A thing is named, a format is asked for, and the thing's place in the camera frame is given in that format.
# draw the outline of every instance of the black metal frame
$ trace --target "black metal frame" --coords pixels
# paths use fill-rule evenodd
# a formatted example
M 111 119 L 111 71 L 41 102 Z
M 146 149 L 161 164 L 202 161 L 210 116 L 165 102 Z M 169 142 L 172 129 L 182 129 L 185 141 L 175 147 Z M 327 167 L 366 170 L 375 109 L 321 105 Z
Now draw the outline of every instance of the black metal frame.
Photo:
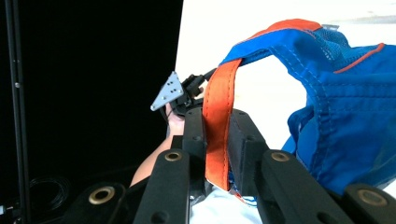
M 118 183 L 86 189 L 62 223 L 189 223 L 191 205 L 205 195 L 204 130 L 202 108 L 190 110 L 185 134 L 158 156 L 150 177 L 128 189 Z M 364 184 L 348 186 L 343 196 L 327 191 L 293 155 L 270 149 L 243 111 L 233 111 L 230 139 L 235 183 L 242 195 L 257 196 L 263 223 L 396 220 L 396 200 L 385 191 Z

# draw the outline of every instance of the orange webbing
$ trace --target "orange webbing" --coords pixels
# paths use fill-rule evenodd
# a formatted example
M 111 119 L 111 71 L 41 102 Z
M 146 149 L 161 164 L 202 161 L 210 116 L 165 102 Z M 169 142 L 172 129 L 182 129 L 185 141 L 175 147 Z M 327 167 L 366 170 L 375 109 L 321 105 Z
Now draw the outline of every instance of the orange webbing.
M 312 21 L 280 21 L 251 38 L 287 28 L 316 30 L 320 27 Z M 207 84 L 204 97 L 203 116 L 207 141 L 205 177 L 212 184 L 225 190 L 229 189 L 227 142 L 233 111 L 234 81 L 241 62 L 242 59 L 237 59 L 219 66 Z

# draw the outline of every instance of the white surface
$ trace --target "white surface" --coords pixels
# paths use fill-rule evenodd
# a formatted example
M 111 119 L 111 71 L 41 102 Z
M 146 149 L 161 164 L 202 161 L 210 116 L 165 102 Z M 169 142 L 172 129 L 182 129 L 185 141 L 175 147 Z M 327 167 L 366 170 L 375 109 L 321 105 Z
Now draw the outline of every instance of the white surface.
M 231 47 L 277 21 L 300 18 L 340 25 L 351 46 L 396 44 L 396 1 L 184 0 L 176 72 L 180 80 L 218 66 Z M 369 18 L 358 24 L 361 18 Z M 304 106 L 305 90 L 269 57 L 237 72 L 234 108 L 249 113 L 270 148 L 289 137 L 287 119 Z M 396 183 L 386 189 L 396 195 Z

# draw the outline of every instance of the blue fabric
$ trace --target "blue fabric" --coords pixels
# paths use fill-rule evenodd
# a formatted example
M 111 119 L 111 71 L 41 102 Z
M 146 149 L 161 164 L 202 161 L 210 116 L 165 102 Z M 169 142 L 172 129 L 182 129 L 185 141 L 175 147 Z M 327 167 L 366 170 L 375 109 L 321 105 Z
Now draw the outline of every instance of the blue fabric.
M 396 176 L 396 46 L 334 73 L 377 48 L 352 48 L 334 30 L 285 29 L 235 45 L 222 63 L 274 55 L 303 84 L 306 108 L 290 116 L 283 150 L 324 188 L 343 194 L 349 184 L 385 187 Z

